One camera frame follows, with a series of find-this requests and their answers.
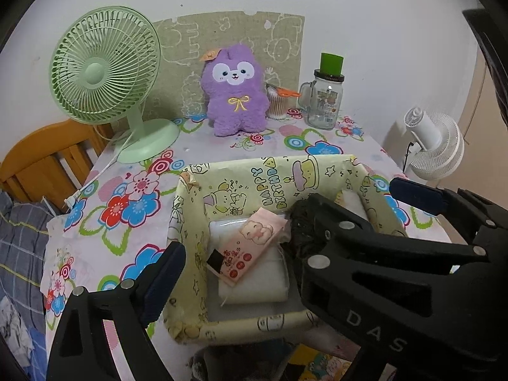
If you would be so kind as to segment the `pink cartoon tissue packet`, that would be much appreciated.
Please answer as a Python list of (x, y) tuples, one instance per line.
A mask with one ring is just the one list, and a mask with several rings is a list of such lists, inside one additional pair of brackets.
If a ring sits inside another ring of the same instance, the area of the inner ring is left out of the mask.
[(284, 230), (287, 220), (260, 208), (208, 256), (207, 268), (229, 286), (251, 270)]

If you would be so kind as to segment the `black knitted soft item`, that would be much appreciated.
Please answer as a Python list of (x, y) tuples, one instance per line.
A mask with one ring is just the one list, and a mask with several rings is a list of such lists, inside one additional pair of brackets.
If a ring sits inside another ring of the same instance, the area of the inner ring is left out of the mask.
[(315, 238), (314, 217), (309, 199), (298, 200), (289, 211), (281, 246), (290, 256), (302, 259), (312, 252)]

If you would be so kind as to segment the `white clip fan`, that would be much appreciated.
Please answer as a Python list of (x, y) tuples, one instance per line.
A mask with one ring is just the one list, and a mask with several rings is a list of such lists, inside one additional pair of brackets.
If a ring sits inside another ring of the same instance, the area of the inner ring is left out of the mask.
[(405, 128), (419, 145), (410, 162), (412, 172), (425, 181), (439, 181), (460, 166), (465, 142), (458, 124), (447, 114), (411, 108), (404, 116)]

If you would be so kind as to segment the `yellow black cartoon packet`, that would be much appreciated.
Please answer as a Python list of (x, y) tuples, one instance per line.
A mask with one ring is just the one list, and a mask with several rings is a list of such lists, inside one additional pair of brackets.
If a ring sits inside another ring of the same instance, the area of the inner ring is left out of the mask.
[(299, 344), (289, 357), (280, 380), (340, 380), (350, 365), (348, 360)]

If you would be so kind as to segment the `orange green tissue packet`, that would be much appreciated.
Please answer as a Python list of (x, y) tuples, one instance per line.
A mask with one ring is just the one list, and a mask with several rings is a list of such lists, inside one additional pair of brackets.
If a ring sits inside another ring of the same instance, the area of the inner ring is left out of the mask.
[(335, 202), (342, 206), (342, 208), (353, 212), (358, 217), (361, 217), (366, 221), (369, 220), (363, 203), (356, 192), (352, 190), (341, 190), (338, 192)]

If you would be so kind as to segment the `blue plaid bedding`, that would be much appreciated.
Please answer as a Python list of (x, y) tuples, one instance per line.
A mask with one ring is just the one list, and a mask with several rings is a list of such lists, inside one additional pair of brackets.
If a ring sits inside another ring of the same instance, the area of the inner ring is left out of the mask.
[(1, 339), (30, 380), (46, 378), (45, 300), (40, 291), (52, 214), (1, 192)]

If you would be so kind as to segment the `floral tablecloth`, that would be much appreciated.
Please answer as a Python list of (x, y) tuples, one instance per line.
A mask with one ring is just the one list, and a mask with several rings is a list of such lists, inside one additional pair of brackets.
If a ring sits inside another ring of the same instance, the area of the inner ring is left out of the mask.
[[(271, 120), (258, 133), (240, 132), (218, 138), (209, 122), (199, 116), (176, 121), (176, 143), (140, 163), (114, 161), (107, 148), (88, 176), (87, 187), (67, 215), (48, 223), (41, 291), (45, 297), (46, 341), (52, 342), (64, 306), (77, 286), (89, 291), (112, 290), (124, 279), (135, 279), (157, 262), (170, 237), (173, 201), (181, 174), (195, 164), (211, 164), (260, 157), (352, 155), (388, 192), (388, 204), (405, 225), (405, 235), (447, 241), (439, 221), (395, 200), (389, 182), (402, 172), (384, 149), (350, 117), (341, 117), (334, 129), (308, 126), (298, 109)], [(165, 350), (175, 341), (164, 317), (151, 324), (149, 335)]]

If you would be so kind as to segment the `white tissue pack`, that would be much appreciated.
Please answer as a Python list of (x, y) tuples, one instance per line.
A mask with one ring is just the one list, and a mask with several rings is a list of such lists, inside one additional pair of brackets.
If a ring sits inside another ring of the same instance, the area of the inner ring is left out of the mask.
[[(209, 224), (208, 256), (224, 244), (248, 218), (226, 219)], [(261, 256), (239, 283), (229, 286), (208, 269), (208, 294), (214, 295), (218, 304), (263, 304), (288, 300), (289, 275), (287, 264), (279, 244), (284, 230)]]

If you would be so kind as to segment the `green cartoon fabric storage box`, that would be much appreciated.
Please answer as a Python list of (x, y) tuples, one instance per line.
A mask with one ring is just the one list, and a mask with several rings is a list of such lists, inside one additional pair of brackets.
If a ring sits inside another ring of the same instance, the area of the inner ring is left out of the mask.
[(339, 192), (359, 195), (375, 231), (404, 236), (405, 225), (388, 204), (388, 192), (352, 155), (260, 157), (186, 167), (173, 201), (170, 237), (184, 246), (186, 262), (164, 307), (164, 325), (180, 343), (234, 343), (310, 329), (318, 318), (300, 303), (296, 288), (280, 305), (252, 304), (221, 309), (219, 280), (207, 268), (217, 242), (212, 222), (246, 220), (264, 208), (277, 214), (297, 200)]

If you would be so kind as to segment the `orange wooden chair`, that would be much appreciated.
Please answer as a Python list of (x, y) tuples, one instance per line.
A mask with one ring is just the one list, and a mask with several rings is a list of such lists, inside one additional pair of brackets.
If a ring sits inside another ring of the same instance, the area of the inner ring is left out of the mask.
[(85, 144), (100, 155), (113, 134), (109, 124), (90, 126), (74, 120), (42, 127), (20, 140), (1, 162), (1, 190), (19, 202), (47, 198), (63, 208), (77, 187), (59, 159), (83, 182), (92, 169)]

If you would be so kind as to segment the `glass mug jar green lid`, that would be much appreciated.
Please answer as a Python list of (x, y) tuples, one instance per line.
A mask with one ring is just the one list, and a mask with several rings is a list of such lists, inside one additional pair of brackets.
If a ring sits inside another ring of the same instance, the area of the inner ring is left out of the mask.
[(344, 91), (343, 64), (342, 56), (322, 52), (313, 80), (300, 85), (298, 104), (309, 126), (323, 130), (336, 126)]

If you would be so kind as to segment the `cotton swab container orange lid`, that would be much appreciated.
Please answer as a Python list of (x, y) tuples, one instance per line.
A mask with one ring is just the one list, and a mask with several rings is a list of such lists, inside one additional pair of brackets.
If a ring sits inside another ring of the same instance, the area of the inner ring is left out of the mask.
[(299, 99), (300, 93), (297, 91), (285, 89), (273, 84), (266, 84), (266, 95), (270, 105), (266, 116), (272, 120), (283, 119), (291, 106), (293, 99)]

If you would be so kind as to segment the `purple plush bunny toy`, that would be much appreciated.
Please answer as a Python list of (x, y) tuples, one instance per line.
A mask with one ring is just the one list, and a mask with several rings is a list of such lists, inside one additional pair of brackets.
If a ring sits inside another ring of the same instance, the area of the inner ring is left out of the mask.
[(264, 73), (249, 46), (235, 44), (202, 55), (201, 86), (214, 135), (258, 133), (266, 129), (270, 102), (264, 92)]

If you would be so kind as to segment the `green desk fan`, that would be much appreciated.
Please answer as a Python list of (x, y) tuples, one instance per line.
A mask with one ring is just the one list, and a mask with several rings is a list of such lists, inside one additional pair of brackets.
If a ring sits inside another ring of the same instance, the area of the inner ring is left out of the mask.
[(141, 110), (156, 82), (161, 46), (152, 23), (125, 6), (107, 6), (79, 17), (59, 40), (49, 69), (55, 102), (73, 120), (99, 126), (126, 119), (127, 138), (117, 160), (134, 164), (173, 145), (171, 120), (145, 120)]

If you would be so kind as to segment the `green cartoon wall mat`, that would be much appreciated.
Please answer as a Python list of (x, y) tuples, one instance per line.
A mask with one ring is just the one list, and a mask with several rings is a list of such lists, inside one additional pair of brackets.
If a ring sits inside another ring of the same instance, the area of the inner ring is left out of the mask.
[(305, 17), (277, 12), (222, 11), (154, 23), (161, 44), (157, 80), (145, 101), (145, 118), (192, 117), (206, 111), (201, 87), (207, 52), (241, 43), (262, 67), (263, 81), (295, 90)]

